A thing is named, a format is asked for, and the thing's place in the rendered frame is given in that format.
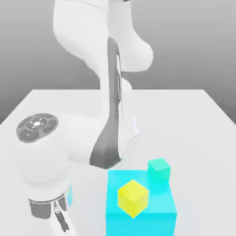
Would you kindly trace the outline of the small teal cube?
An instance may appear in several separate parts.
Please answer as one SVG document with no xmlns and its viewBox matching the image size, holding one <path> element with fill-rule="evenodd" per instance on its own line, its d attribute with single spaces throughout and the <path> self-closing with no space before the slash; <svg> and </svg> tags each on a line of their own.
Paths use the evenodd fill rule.
<svg viewBox="0 0 236 236">
<path fill-rule="evenodd" d="M 148 161 L 147 173 L 154 182 L 169 181 L 171 167 L 164 158 L 152 159 Z"/>
</svg>

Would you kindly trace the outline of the large cyan box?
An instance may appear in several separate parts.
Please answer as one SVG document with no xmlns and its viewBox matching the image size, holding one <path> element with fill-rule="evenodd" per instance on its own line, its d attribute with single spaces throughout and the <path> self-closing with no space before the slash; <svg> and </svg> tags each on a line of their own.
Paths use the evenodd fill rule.
<svg viewBox="0 0 236 236">
<path fill-rule="evenodd" d="M 118 189 L 135 180 L 149 190 L 147 208 L 132 218 L 118 207 Z M 155 183 L 145 170 L 110 170 L 106 236 L 174 236 L 177 210 L 168 181 Z"/>
</svg>

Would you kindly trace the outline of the small yellow cube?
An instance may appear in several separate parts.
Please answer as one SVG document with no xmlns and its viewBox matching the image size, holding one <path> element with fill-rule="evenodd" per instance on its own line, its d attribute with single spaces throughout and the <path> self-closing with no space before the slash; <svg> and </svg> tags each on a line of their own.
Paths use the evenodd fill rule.
<svg viewBox="0 0 236 236">
<path fill-rule="evenodd" d="M 130 217 L 135 218 L 148 207 L 149 190 L 130 180 L 118 189 L 118 207 Z"/>
</svg>

